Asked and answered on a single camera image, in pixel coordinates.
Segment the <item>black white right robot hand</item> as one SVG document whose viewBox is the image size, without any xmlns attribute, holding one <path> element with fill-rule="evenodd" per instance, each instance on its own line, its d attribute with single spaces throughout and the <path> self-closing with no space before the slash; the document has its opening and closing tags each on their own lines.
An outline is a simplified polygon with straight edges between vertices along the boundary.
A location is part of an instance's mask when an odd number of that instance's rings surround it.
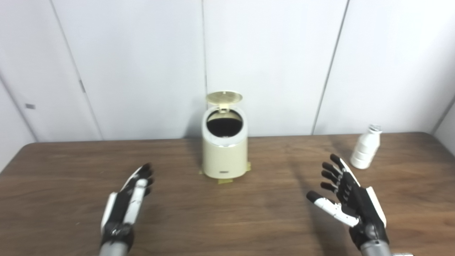
<svg viewBox="0 0 455 256">
<path fill-rule="evenodd" d="M 338 202 L 315 191 L 309 191 L 307 199 L 347 225 L 352 242 L 363 255 L 372 256 L 373 251 L 378 255 L 391 255 L 385 214 L 374 189 L 362 187 L 342 158 L 331 154 L 330 160 L 322 163 L 321 175 L 328 182 L 320 186 L 334 193 Z"/>
</svg>

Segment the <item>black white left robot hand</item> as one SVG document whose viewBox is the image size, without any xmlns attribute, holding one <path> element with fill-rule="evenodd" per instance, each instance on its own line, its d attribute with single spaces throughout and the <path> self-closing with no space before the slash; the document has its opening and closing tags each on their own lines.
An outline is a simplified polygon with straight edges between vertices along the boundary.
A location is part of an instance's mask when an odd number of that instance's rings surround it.
<svg viewBox="0 0 455 256">
<path fill-rule="evenodd" d="M 112 192 L 101 219 L 100 256 L 127 256 L 132 249 L 134 225 L 143 200 L 153 184 L 151 163 L 133 172 L 118 192 Z"/>
</svg>

